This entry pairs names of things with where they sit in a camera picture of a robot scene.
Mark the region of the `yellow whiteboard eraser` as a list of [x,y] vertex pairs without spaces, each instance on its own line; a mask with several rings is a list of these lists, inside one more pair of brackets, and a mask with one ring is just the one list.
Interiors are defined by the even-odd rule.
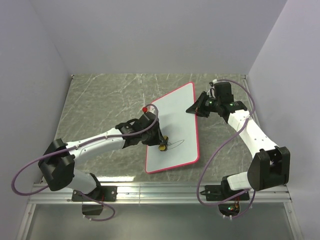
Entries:
[[163,139],[164,139],[164,141],[158,146],[158,149],[161,151],[161,152],[165,152],[165,151],[167,151],[167,149],[168,149],[168,140],[169,140],[169,138],[168,138],[168,136],[164,136],[163,137]]

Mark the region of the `red framed whiteboard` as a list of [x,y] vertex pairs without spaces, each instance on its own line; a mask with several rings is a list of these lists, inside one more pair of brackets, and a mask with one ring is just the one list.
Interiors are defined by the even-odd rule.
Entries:
[[186,110],[196,101],[195,85],[188,82],[152,102],[159,111],[159,126],[168,137],[166,151],[146,149],[145,172],[153,174],[196,163],[200,158],[197,117]]

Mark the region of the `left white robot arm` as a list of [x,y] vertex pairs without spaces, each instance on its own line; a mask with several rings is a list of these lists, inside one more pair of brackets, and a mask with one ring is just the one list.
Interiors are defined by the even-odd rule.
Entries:
[[163,135],[158,121],[147,131],[140,132],[152,124],[134,118],[122,122],[105,133],[75,142],[54,140],[44,152],[44,159],[38,167],[51,191],[63,188],[78,190],[89,201],[96,201],[101,196],[100,184],[92,173],[84,173],[76,169],[76,164],[90,160],[105,152],[121,150],[142,143],[146,146],[158,146],[166,151],[169,138]]

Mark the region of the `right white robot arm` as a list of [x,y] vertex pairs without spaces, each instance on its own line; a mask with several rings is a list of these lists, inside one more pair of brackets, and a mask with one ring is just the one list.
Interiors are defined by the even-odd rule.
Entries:
[[239,190],[261,191],[288,183],[290,151],[270,140],[252,119],[244,103],[234,101],[231,93],[213,98],[202,92],[186,112],[205,118],[210,113],[217,113],[238,133],[252,156],[247,171],[226,177],[226,184],[220,188],[224,199],[232,200]]

